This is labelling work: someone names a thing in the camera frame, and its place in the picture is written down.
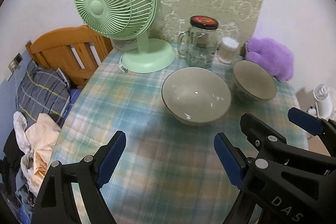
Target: white small fan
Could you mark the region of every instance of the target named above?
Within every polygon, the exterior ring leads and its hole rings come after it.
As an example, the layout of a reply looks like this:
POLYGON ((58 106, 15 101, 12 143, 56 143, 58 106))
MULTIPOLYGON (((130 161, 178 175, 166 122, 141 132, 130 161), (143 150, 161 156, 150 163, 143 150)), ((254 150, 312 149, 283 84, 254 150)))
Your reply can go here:
POLYGON ((312 108, 308 112, 323 119, 336 121, 336 90, 325 84, 317 85, 313 90, 315 98, 314 113, 312 108))

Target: small bowl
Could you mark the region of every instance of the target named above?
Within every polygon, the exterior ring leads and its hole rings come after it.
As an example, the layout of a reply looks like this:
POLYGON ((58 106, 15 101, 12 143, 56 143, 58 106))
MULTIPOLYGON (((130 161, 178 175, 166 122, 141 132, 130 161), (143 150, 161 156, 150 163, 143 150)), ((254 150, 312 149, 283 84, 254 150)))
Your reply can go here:
POLYGON ((277 94, 272 76, 259 65, 239 61, 233 67, 234 91, 246 103, 266 102, 277 94))
POLYGON ((188 67, 176 70, 163 83, 162 99, 181 122, 201 125, 221 118, 231 104, 224 80, 207 69, 188 67))

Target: fan stand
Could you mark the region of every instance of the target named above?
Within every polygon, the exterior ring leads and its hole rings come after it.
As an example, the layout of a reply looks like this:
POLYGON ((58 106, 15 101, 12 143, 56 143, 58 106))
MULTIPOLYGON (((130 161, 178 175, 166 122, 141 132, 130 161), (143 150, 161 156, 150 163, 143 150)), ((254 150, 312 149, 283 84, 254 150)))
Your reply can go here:
POLYGON ((148 38, 147 31, 136 37, 138 48, 123 54, 122 63, 129 71, 149 73, 168 67, 175 59, 174 48, 165 40, 148 38))

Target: green desk fan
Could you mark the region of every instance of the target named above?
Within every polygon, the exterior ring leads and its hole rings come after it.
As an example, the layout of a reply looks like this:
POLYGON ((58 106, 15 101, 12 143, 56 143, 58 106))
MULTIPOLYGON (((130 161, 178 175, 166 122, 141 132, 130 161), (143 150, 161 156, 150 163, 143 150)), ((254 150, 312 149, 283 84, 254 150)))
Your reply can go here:
POLYGON ((164 40, 148 39, 147 29, 160 0, 75 0, 83 21, 95 32, 110 39, 136 37, 137 48, 126 51, 122 63, 133 72, 162 70, 175 59, 175 51, 164 40))

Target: plaid pillow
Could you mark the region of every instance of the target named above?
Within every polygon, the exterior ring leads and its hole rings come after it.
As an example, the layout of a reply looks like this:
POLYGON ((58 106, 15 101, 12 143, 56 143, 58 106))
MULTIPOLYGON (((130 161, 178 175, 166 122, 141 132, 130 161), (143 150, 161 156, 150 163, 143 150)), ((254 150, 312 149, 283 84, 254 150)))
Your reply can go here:
POLYGON ((17 90, 19 111, 27 119, 27 128, 40 113, 60 123, 70 102, 69 88, 70 81, 60 69, 44 69, 30 61, 17 90))

